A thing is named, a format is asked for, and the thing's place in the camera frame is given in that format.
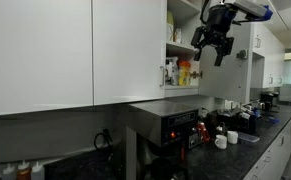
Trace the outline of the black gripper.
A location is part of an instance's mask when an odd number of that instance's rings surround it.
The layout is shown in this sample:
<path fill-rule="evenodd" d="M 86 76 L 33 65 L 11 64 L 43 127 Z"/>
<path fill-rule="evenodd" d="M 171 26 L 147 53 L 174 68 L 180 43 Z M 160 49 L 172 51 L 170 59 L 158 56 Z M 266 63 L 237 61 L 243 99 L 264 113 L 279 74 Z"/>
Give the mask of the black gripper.
<path fill-rule="evenodd" d="M 233 37 L 227 37 L 230 26 L 236 16 L 238 9 L 230 3 L 219 4 L 209 8 L 207 20 L 200 16 L 203 23 L 197 27 L 191 45 L 196 49 L 194 61 L 199 61 L 202 49 L 213 46 L 217 52 L 214 66 L 221 66 L 224 54 L 230 54 L 234 42 Z"/>

